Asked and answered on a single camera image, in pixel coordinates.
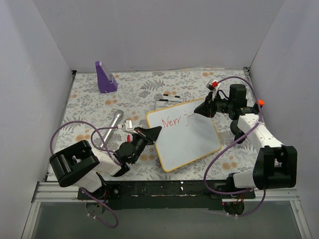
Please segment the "yellow framed whiteboard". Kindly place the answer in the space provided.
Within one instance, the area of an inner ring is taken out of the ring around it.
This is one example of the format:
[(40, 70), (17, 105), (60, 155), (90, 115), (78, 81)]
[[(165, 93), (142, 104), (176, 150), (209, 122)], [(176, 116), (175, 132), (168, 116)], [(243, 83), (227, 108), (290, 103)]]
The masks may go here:
[(211, 118), (193, 113), (203, 98), (176, 104), (146, 114), (150, 128), (161, 126), (155, 147), (161, 167), (171, 172), (221, 149), (221, 142)]

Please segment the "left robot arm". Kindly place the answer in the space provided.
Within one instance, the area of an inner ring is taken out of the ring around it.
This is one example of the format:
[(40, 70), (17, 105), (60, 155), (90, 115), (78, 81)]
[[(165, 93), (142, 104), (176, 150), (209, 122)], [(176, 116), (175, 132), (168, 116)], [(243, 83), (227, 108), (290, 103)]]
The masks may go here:
[(106, 129), (122, 129), (130, 136), (111, 156), (92, 148), (87, 140), (51, 153), (49, 163), (60, 187), (76, 185), (89, 191), (95, 199), (103, 198), (106, 187), (102, 174), (120, 177), (128, 172), (129, 165), (137, 162), (145, 147), (155, 144), (162, 127), (133, 128), (127, 121)]

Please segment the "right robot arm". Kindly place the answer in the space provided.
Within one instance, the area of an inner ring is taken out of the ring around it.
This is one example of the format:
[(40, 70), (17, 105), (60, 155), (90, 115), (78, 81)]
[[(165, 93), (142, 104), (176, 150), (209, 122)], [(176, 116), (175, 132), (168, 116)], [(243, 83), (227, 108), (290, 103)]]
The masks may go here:
[(208, 83), (210, 90), (205, 100), (195, 110), (212, 118), (216, 113), (227, 114), (232, 120), (230, 129), (235, 144), (248, 139), (257, 151), (253, 170), (230, 173), (221, 194), (237, 198), (247, 190), (293, 188), (297, 181), (297, 150), (277, 140), (261, 120), (263, 101), (258, 100), (252, 107), (247, 105), (246, 87), (232, 84), (229, 95), (221, 97), (217, 81)]

